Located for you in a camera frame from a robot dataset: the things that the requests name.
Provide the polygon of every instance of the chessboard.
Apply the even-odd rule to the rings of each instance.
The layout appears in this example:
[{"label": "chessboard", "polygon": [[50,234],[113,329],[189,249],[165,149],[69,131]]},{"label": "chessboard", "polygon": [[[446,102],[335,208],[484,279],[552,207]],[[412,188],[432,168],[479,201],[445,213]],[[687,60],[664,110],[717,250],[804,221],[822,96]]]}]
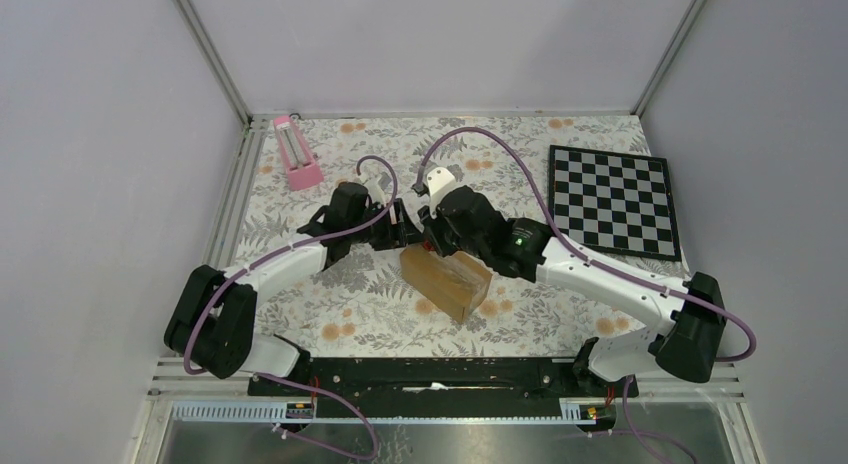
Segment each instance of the chessboard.
[{"label": "chessboard", "polygon": [[665,159],[551,146],[548,206],[557,227],[592,249],[681,260]]}]

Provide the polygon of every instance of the gray wall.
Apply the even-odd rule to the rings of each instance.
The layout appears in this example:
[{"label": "gray wall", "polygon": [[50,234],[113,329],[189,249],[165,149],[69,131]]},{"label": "gray wall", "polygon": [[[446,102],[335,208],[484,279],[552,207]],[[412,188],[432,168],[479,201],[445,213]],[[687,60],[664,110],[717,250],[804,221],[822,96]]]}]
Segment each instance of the gray wall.
[{"label": "gray wall", "polygon": [[644,120],[694,267],[760,338],[742,374],[770,463],[845,460],[846,6],[711,0]]},{"label": "gray wall", "polygon": [[0,462],[119,462],[238,132],[171,0],[0,0]]},{"label": "gray wall", "polygon": [[194,0],[255,112],[628,110],[691,0]]}]

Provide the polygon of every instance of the floral tablecloth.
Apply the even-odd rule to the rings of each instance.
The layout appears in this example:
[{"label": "floral tablecloth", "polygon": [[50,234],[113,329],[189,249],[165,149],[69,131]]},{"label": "floral tablecloth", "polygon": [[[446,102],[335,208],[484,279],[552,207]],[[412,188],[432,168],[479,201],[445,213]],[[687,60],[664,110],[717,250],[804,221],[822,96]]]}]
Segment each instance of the floral tablecloth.
[{"label": "floral tablecloth", "polygon": [[[242,224],[235,264],[288,243],[295,229],[329,202],[333,188],[353,179],[354,164],[378,154],[393,164],[400,197],[412,216],[424,204],[410,189],[424,151],[462,126],[488,129],[513,146],[547,189],[551,144],[648,154],[636,117],[393,118],[299,121],[325,181],[292,192],[268,133]],[[462,184],[486,194],[506,216],[542,220],[525,178],[510,157],[476,134],[445,143],[433,160]],[[376,171],[379,164],[367,163]],[[400,250],[355,246],[325,272],[295,283],[257,310],[256,326],[317,356],[570,356],[591,336],[641,327],[626,314],[566,289],[495,276],[488,298],[463,325],[451,320],[400,277]],[[684,276],[683,262],[618,257],[654,272]]]}]

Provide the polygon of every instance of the brown box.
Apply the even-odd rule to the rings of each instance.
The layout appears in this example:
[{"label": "brown box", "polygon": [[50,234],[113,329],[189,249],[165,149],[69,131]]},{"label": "brown box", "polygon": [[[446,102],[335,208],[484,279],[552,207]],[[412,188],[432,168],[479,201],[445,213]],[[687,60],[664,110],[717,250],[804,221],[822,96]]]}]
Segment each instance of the brown box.
[{"label": "brown box", "polygon": [[492,273],[464,252],[439,257],[420,245],[400,253],[403,279],[460,324],[486,299]]}]

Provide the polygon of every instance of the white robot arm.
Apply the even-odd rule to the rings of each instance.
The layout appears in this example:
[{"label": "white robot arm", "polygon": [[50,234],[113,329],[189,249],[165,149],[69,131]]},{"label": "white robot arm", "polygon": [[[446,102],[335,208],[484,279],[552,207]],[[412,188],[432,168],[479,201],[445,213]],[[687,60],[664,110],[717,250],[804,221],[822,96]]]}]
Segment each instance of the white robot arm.
[{"label": "white robot arm", "polygon": [[[428,184],[429,205],[418,212],[423,234],[410,222],[403,203],[398,200],[391,215],[371,229],[343,239],[298,247],[238,278],[224,299],[238,302],[240,311],[228,313],[225,306],[208,330],[204,325],[206,332],[201,332],[192,360],[221,378],[236,370],[289,376],[302,352],[282,338],[253,333],[257,303],[333,265],[347,255],[354,243],[368,242],[376,250],[382,250],[426,240],[442,256],[462,250],[501,275],[575,290],[643,322],[643,329],[623,336],[586,341],[574,363],[574,372],[594,380],[596,387],[655,369],[664,369],[692,382],[709,380],[724,319],[689,305],[684,299],[670,295],[670,291],[694,294],[723,307],[714,279],[701,273],[688,282],[658,275],[572,243],[587,261],[552,238],[546,224],[527,218],[505,219],[485,196],[467,186],[458,186],[447,169],[430,171]],[[330,205],[322,207],[309,224],[298,230],[301,234],[295,235],[293,242],[366,221],[369,213],[382,209],[382,204],[373,198],[367,204],[371,187],[342,185],[334,192]],[[654,282],[665,292],[645,289],[600,269],[597,264]],[[184,352],[188,332],[197,322],[197,309],[208,301],[216,285],[241,269],[235,266],[216,271],[201,266],[195,270],[168,326],[165,342],[169,347]],[[232,345],[235,341],[242,344]]]}]

